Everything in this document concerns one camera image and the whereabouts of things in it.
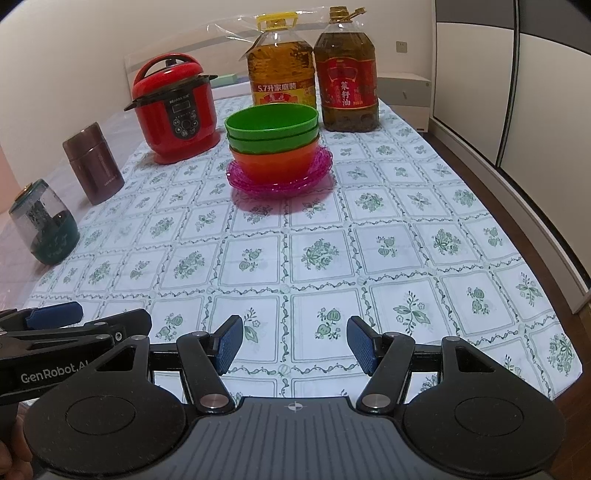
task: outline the cooking oil bottle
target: cooking oil bottle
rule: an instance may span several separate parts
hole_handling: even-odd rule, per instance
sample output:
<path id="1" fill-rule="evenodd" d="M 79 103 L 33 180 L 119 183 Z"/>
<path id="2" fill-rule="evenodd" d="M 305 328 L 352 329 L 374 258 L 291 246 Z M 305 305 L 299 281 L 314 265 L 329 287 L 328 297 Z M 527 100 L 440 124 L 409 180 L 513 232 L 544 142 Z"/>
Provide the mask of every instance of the cooking oil bottle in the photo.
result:
<path id="1" fill-rule="evenodd" d="M 375 48 L 352 18 L 358 8 L 330 7 L 329 26 L 314 46 L 322 117 L 333 132 L 370 132 L 379 125 Z"/>
<path id="2" fill-rule="evenodd" d="M 263 23 L 265 28 L 245 54 L 254 105 L 293 102 L 316 108 L 313 49 L 292 30 L 297 13 L 259 15 L 256 21 L 259 30 Z"/>

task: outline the finger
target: finger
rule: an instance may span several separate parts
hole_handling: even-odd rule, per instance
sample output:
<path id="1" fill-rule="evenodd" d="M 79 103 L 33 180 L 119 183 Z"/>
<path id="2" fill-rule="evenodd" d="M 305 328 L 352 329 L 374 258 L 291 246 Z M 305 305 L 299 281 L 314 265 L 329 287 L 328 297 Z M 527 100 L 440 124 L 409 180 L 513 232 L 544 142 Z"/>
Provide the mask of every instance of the finger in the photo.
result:
<path id="1" fill-rule="evenodd" d="M 22 417 L 18 417 L 14 423 L 14 427 L 12 428 L 12 450 L 14 451 L 15 455 L 24 460 L 25 462 L 30 462 L 33 459 L 33 455 L 29 450 L 29 446 L 25 441 L 25 434 L 22 431 Z"/>
<path id="2" fill-rule="evenodd" d="M 12 468 L 12 455 L 8 447 L 0 442 L 0 475 L 8 472 Z"/>
<path id="3" fill-rule="evenodd" d="M 33 467 L 29 462 L 15 460 L 14 465 L 6 474 L 5 480 L 32 480 Z"/>

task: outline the red rice cooker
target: red rice cooker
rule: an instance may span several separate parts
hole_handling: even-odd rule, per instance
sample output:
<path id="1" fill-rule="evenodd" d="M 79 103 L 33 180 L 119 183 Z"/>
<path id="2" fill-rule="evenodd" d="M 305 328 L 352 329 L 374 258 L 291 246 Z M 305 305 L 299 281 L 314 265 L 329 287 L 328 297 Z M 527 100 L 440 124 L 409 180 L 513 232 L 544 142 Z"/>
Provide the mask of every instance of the red rice cooker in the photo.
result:
<path id="1" fill-rule="evenodd" d="M 166 67 L 146 76 L 159 61 Z M 170 164 L 199 155 L 220 141 L 210 81 L 197 60 L 168 53 L 150 60 L 135 76 L 135 108 L 146 142 L 157 155 L 156 163 Z"/>

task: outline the red label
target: red label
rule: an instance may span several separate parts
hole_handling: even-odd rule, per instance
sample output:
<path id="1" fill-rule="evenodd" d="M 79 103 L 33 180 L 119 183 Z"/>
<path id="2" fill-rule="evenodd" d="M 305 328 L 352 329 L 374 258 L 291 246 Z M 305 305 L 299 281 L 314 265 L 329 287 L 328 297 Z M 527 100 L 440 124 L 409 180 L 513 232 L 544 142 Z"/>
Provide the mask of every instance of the red label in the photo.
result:
<path id="1" fill-rule="evenodd" d="M 378 103 L 375 60 L 335 57 L 316 62 L 322 105 L 366 108 Z"/>

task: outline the blue gripper pad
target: blue gripper pad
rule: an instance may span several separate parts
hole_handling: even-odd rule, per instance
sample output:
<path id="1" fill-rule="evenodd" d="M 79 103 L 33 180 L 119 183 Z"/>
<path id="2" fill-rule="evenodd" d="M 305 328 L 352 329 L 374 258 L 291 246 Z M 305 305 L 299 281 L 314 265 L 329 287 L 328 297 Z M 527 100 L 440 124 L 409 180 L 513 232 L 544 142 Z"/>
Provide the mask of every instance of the blue gripper pad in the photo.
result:
<path id="1" fill-rule="evenodd" d="M 234 361 L 234 357 L 242 345 L 243 335 L 244 327 L 242 319 L 238 317 L 228 331 L 219 339 L 217 355 L 212 362 L 218 375 L 225 374 L 228 371 L 228 368 L 230 368 L 230 365 Z"/>
<path id="2" fill-rule="evenodd" d="M 363 373 L 373 375 L 378 367 L 378 357 L 374 351 L 374 343 L 370 335 L 353 318 L 350 318 L 347 322 L 347 343 L 359 362 Z"/>
<path id="3" fill-rule="evenodd" d="M 27 318 L 32 330 L 44 330 L 75 325 L 82 321 L 82 305 L 77 301 L 35 309 Z"/>

